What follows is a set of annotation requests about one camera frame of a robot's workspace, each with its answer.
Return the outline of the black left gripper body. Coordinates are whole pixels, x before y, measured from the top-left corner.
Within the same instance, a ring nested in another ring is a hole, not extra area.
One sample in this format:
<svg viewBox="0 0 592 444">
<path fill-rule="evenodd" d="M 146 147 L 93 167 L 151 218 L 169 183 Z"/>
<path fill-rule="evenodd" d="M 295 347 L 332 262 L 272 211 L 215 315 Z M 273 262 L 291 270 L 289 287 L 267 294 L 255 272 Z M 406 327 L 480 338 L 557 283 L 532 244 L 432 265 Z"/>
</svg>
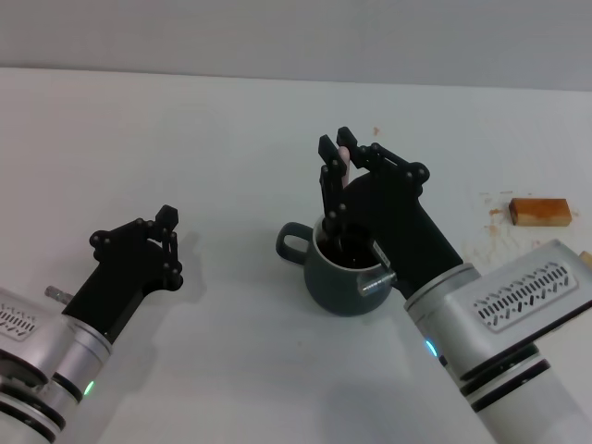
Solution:
<svg viewBox="0 0 592 444">
<path fill-rule="evenodd" d="M 148 241 L 131 253 L 117 251 L 102 259 L 62 314 L 114 342 L 143 299 L 164 287 L 163 250 Z"/>
</svg>

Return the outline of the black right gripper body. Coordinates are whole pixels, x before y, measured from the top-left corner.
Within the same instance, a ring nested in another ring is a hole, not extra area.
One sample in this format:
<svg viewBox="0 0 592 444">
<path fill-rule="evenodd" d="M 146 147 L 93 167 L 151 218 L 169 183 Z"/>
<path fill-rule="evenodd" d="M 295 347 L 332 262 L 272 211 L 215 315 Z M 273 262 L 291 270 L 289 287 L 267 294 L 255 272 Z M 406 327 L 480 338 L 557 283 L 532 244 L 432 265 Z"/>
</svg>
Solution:
<svg viewBox="0 0 592 444">
<path fill-rule="evenodd" d="M 367 173 L 344 190 L 348 221 L 369 232 L 396 273 L 394 287 L 410 298 L 463 259 L 419 202 L 427 171 Z"/>
</svg>

